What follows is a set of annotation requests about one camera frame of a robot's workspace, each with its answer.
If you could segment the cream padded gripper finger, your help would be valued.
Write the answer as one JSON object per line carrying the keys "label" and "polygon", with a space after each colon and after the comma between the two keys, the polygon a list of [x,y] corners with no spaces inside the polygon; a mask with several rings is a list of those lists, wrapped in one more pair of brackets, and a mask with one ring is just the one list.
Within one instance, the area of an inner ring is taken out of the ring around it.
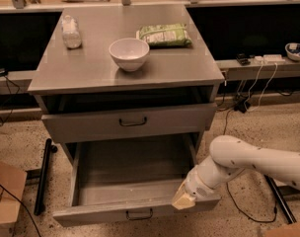
{"label": "cream padded gripper finger", "polygon": [[181,184],[172,199],[172,206],[177,210],[183,210],[195,206],[195,197],[186,191],[186,186]]}

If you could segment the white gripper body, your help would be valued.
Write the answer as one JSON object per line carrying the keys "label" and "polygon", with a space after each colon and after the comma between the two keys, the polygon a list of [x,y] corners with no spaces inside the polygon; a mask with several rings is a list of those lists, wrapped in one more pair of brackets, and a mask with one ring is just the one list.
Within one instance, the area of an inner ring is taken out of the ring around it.
{"label": "white gripper body", "polygon": [[192,168],[184,181],[185,191],[192,201],[202,201],[214,194],[214,190],[208,187],[198,175],[198,168]]}

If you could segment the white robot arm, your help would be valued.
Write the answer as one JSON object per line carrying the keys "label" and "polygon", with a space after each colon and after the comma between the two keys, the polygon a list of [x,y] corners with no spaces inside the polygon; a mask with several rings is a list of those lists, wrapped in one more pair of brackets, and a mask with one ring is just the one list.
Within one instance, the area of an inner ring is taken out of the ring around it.
{"label": "white robot arm", "polygon": [[220,184],[230,182],[245,169],[300,191],[300,152],[257,147],[234,136],[220,135],[210,143],[209,155],[187,173],[172,206],[182,210],[206,201]]}

